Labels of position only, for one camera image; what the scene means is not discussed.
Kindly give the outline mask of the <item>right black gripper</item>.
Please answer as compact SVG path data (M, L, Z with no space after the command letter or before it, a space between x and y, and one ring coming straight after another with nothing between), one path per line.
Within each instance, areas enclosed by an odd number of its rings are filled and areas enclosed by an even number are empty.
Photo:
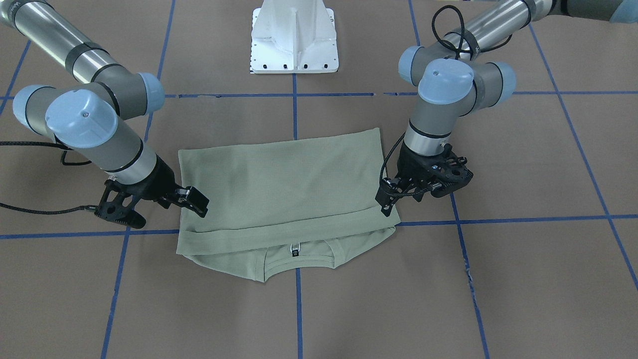
M157 156L157 164L150 175L141 182L131 185L131 194L143 200L157 202L160 206L174 204L193 211L205 218L209 199L197 188L181 188L175 181L173 170Z

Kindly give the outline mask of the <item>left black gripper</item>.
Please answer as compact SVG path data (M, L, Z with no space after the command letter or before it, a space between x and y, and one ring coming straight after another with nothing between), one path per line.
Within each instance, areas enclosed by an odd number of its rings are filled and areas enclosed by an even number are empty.
M381 206L381 213L389 217L396 203L404 197L421 202L424 193L435 189L433 183L437 182L437 176L432 166L438 161L438 155L424 156L402 145L397 160L397 177L380 179L375 200Z

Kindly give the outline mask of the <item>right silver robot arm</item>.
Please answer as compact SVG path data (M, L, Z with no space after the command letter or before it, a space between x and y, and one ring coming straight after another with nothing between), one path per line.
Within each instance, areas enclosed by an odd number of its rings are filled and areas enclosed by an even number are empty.
M205 217L199 190L179 186L174 172L126 120L162 108L165 93L150 73L131 73L45 0L3 0L1 22L18 30L73 75L78 85L30 85L14 96L13 113L48 146L80 153L109 177L97 205L80 206L108 222L142 228L139 200L184 207Z

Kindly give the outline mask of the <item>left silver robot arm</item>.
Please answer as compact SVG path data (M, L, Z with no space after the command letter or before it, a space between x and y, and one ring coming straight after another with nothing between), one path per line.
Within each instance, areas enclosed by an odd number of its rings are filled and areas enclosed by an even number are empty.
M444 36L431 27L436 42L429 47L407 48L397 71L417 88L418 102L400 147L397 175L385 177L381 166L376 201L389 216L403 197L421 201L425 193L447 196L467 186L473 173L467 159L453 152L451 134L458 118L501 104L516 87L515 71L506 63L478 63L477 57L506 45L512 35L531 22L562 14L612 23L635 23L635 0L499 0L489 9L465 21L460 10L446 5L435 12L453 10L460 26Z

